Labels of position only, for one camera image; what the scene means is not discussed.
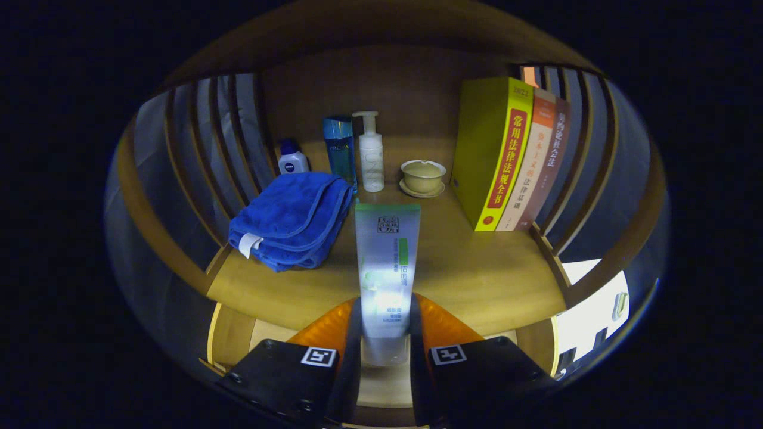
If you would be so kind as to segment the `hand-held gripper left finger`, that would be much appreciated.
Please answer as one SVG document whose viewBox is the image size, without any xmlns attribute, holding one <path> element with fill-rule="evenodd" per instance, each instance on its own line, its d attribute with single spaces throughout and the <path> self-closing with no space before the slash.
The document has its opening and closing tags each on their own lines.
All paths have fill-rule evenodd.
<svg viewBox="0 0 763 429">
<path fill-rule="evenodd" d="M 261 340 L 217 388 L 278 428 L 340 428 L 359 396 L 361 331 L 355 297 L 289 340 Z"/>
</svg>

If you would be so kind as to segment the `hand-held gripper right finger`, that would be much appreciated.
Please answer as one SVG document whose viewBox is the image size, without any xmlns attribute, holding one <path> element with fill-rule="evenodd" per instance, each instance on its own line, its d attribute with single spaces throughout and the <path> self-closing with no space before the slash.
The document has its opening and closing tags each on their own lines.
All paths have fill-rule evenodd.
<svg viewBox="0 0 763 429">
<path fill-rule="evenodd" d="M 410 380 L 419 426 L 513 428 L 556 381 L 508 337 L 484 338 L 444 307 L 411 296 Z"/>
</svg>

